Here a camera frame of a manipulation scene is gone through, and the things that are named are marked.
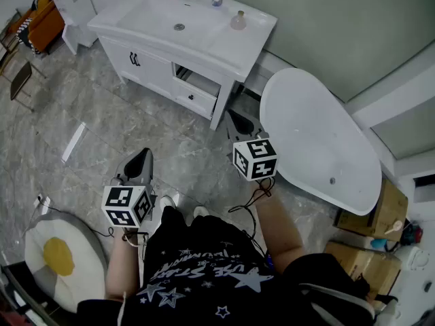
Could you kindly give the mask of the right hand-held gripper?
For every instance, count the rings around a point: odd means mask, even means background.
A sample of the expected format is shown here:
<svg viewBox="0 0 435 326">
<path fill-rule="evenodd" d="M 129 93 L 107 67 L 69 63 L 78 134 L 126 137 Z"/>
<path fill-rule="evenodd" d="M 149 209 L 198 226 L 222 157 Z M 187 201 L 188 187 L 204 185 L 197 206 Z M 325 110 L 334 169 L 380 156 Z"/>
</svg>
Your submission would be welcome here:
<svg viewBox="0 0 435 326">
<path fill-rule="evenodd" d="M 247 181 L 275 176 L 277 153 L 260 121 L 235 109 L 225 112 L 224 121 L 232 143 L 232 164 L 241 175 Z"/>
</svg>

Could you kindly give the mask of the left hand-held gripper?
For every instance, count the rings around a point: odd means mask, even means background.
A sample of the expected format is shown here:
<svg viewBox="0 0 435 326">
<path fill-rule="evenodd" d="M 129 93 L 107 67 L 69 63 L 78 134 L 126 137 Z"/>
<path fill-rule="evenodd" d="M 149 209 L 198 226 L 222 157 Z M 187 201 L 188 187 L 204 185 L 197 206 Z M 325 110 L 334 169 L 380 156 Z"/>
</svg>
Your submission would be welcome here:
<svg viewBox="0 0 435 326">
<path fill-rule="evenodd" d="M 152 220 L 156 202 L 153 194 L 154 157 L 145 147 L 118 165 L 114 177 L 103 190 L 101 210 L 114 227 L 140 228 Z"/>
</svg>

